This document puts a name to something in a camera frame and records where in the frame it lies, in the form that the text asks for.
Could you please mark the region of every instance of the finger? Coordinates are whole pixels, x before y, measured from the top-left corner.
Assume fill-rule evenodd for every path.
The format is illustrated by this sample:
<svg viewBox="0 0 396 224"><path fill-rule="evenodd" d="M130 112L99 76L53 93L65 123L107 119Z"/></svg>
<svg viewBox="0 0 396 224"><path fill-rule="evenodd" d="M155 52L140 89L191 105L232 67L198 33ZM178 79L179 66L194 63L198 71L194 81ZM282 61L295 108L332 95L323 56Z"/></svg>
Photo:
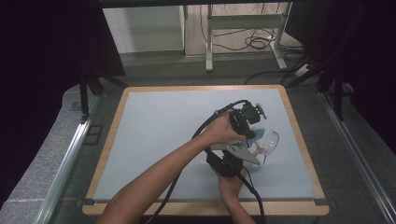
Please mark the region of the finger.
<svg viewBox="0 0 396 224"><path fill-rule="evenodd" d="M248 171L245 168L243 168L241 170L241 176L245 177L245 176L247 176L247 173L248 173Z"/></svg>
<svg viewBox="0 0 396 224"><path fill-rule="evenodd" d="M241 134L237 134L235 138L236 138L236 140L239 140L239 141L245 141L247 139L244 135L241 135Z"/></svg>
<svg viewBox="0 0 396 224"><path fill-rule="evenodd" d="M215 110L215 114L219 115L219 116L229 116L230 113L233 112L233 108L232 109L228 109L225 112L223 112L222 114L219 114L218 110Z"/></svg>

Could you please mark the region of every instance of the forearm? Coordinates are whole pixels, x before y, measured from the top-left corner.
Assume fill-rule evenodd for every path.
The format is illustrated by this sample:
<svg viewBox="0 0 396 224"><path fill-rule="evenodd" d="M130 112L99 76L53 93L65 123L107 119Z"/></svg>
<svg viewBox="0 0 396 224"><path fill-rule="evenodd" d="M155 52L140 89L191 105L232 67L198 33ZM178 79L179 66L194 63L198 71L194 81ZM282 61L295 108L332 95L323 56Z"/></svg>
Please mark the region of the forearm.
<svg viewBox="0 0 396 224"><path fill-rule="evenodd" d="M182 169L211 144L198 135L157 161L113 197L98 223L136 223Z"/></svg>
<svg viewBox="0 0 396 224"><path fill-rule="evenodd" d="M248 214L244 207L242 207L237 197L223 199L224 206L230 214L233 224L253 224L253 218Z"/></svg>

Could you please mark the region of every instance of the white cabinet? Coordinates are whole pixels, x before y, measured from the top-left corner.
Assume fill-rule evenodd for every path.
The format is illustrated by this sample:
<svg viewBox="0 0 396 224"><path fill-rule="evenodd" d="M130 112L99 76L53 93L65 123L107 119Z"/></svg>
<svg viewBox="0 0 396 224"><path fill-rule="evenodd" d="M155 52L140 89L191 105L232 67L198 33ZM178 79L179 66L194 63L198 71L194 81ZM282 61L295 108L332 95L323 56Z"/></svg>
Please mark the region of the white cabinet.
<svg viewBox="0 0 396 224"><path fill-rule="evenodd" d="M105 8L119 53L183 50L183 7Z"/></svg>

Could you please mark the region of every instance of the light blue board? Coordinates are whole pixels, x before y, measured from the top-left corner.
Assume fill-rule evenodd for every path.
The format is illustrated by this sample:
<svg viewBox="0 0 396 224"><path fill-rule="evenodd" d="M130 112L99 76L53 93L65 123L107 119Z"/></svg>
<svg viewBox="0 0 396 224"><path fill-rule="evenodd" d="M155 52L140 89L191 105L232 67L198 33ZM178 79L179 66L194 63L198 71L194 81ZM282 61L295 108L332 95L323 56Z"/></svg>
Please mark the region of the light blue board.
<svg viewBox="0 0 396 224"><path fill-rule="evenodd" d="M264 199L315 198L280 94L277 89L268 89L130 93L93 199L110 200L150 165L189 141L216 109L243 99L254 105L261 104L267 116L251 127L264 127L280 135L276 150L264 165L247 165L256 190ZM239 196L254 199L246 187L241 189ZM171 199L218 198L217 177L202 152L183 170Z"/></svg>

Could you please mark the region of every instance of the hand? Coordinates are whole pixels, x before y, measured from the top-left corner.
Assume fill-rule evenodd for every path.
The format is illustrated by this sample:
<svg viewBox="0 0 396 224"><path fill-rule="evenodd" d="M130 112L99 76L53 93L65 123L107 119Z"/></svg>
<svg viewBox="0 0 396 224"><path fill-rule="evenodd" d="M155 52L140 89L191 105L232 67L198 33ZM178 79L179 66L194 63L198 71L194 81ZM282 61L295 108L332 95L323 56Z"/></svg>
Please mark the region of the hand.
<svg viewBox="0 0 396 224"><path fill-rule="evenodd" d="M239 203L238 194L242 188L242 181L238 178L238 176L234 177L225 177L219 175L215 170L213 170L219 179L219 191L221 195L221 199L224 203ZM241 175L245 177L247 171L242 169Z"/></svg>
<svg viewBox="0 0 396 224"><path fill-rule="evenodd" d="M232 140L244 141L246 137L244 135L237 134L230 123L231 109L221 114L218 118L213 120L209 125L206 126L202 135L207 136L208 141L211 145L224 144Z"/></svg>

